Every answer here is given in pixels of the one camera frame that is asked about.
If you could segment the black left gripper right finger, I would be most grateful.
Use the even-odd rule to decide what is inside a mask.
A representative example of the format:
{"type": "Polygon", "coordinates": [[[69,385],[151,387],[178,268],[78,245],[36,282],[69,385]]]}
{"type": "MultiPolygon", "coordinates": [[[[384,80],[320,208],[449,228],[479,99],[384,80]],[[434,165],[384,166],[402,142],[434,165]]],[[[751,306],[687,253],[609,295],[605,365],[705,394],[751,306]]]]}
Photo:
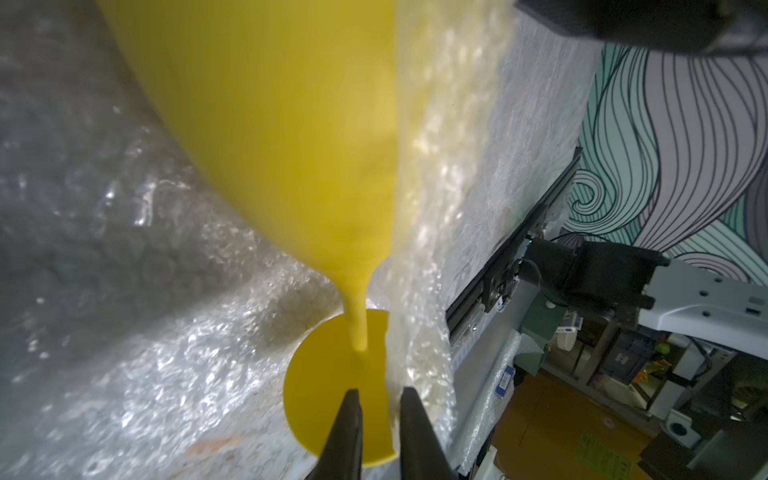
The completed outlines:
{"type": "Polygon", "coordinates": [[[400,475],[403,480],[454,480],[417,390],[403,389],[400,400],[400,475]]]}

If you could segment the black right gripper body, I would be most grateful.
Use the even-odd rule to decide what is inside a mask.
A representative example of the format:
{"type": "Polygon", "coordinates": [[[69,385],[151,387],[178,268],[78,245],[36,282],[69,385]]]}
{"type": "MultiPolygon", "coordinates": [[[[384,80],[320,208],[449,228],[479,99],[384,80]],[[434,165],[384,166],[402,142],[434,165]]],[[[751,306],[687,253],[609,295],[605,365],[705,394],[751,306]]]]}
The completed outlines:
{"type": "Polygon", "coordinates": [[[685,55],[767,53],[765,1],[522,0],[516,6],[566,37],[685,55]]]}

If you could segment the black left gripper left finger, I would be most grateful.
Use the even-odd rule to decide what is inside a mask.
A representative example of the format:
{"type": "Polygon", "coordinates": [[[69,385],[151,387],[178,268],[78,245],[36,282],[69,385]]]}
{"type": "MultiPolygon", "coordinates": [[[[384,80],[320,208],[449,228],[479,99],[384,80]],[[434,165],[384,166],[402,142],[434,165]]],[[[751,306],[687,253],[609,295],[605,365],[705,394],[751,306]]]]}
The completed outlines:
{"type": "Polygon", "coordinates": [[[324,448],[306,480],[360,480],[363,460],[363,412],[357,389],[348,390],[324,448]]]}

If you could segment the yellow plastic wine glass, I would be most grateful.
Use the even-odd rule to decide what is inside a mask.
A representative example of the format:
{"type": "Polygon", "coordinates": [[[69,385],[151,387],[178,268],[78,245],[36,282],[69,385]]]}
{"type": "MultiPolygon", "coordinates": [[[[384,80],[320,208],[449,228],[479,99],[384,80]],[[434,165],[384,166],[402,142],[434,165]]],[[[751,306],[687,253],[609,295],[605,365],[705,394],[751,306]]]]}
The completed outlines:
{"type": "Polygon", "coordinates": [[[340,315],[294,354],[283,405],[297,441],[326,442],[358,392],[366,467],[396,457],[388,315],[366,293],[389,256],[397,174],[391,1],[102,1],[156,112],[264,237],[338,289],[340,315]]]}

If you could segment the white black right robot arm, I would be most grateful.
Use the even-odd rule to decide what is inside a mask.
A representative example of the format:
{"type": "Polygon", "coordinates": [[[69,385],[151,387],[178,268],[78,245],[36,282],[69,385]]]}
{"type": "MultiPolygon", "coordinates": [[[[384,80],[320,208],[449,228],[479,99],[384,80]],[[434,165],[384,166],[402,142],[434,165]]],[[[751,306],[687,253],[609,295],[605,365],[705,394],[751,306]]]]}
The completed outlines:
{"type": "Polygon", "coordinates": [[[767,354],[767,5],[523,1],[602,43],[571,231],[596,239],[588,304],[767,354]]]}

